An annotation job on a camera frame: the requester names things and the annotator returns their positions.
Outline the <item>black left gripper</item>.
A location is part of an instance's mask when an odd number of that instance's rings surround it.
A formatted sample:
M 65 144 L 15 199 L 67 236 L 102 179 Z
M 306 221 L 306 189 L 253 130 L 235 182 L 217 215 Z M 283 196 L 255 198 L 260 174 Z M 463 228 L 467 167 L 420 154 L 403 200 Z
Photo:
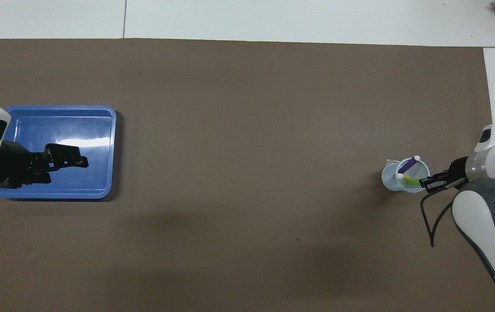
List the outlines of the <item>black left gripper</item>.
M 30 152 L 17 142 L 0 144 L 0 188 L 19 189 L 24 185 L 50 184 L 51 174 L 44 170 L 68 167 L 88 168 L 87 157 L 77 146 L 46 144 L 45 150 Z

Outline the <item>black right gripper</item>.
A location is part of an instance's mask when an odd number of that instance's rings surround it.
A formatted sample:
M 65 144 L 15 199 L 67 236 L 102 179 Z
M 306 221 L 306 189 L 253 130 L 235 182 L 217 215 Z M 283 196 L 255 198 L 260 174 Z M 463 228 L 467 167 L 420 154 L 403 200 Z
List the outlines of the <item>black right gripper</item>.
M 461 157 L 451 162 L 447 171 L 438 172 L 419 179 L 419 184 L 427 193 L 437 192 L 447 188 L 460 189 L 468 182 L 466 162 L 468 157 Z

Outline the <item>purple pen white cap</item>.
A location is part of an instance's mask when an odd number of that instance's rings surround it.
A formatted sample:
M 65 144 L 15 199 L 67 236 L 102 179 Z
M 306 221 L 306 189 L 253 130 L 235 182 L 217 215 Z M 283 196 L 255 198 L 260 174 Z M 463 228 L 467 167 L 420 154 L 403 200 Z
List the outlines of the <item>purple pen white cap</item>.
M 398 173 L 405 174 L 412 166 L 417 164 L 420 160 L 421 158 L 418 155 L 411 157 L 402 167 L 398 169 Z

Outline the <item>blue plastic tray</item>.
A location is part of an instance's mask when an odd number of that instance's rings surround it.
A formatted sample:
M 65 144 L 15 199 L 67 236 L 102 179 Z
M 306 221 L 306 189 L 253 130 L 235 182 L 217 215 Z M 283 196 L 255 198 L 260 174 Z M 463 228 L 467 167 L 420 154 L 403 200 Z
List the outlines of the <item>blue plastic tray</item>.
M 51 183 L 0 189 L 0 198 L 99 200 L 111 191 L 117 116 L 107 105 L 12 105 L 4 139 L 31 152 L 55 143 L 79 148 L 87 168 L 51 173 Z

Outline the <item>translucent pale blue cup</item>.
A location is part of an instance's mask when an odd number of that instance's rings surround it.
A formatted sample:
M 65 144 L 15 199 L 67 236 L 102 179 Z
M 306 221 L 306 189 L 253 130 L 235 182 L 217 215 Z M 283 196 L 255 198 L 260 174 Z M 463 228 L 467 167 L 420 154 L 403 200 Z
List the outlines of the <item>translucent pale blue cup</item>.
M 403 159 L 401 161 L 389 161 L 388 164 L 382 170 L 382 183 L 388 190 L 393 192 L 406 192 L 406 193 L 420 193 L 424 188 L 420 185 L 406 185 L 405 180 L 397 180 L 395 175 L 398 173 L 398 169 L 402 167 L 409 159 Z M 409 175 L 411 179 L 422 179 L 426 176 L 430 176 L 430 170 L 427 164 L 420 159 L 420 161 L 412 166 L 405 174 Z

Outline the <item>brown table mat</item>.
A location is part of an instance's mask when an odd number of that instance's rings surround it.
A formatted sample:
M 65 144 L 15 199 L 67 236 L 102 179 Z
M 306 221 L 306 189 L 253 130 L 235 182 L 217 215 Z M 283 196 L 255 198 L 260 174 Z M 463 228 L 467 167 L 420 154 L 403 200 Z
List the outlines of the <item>brown table mat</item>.
M 108 105 L 101 201 L 0 198 L 0 312 L 495 312 L 432 172 L 492 122 L 482 48 L 0 40 L 0 106 Z

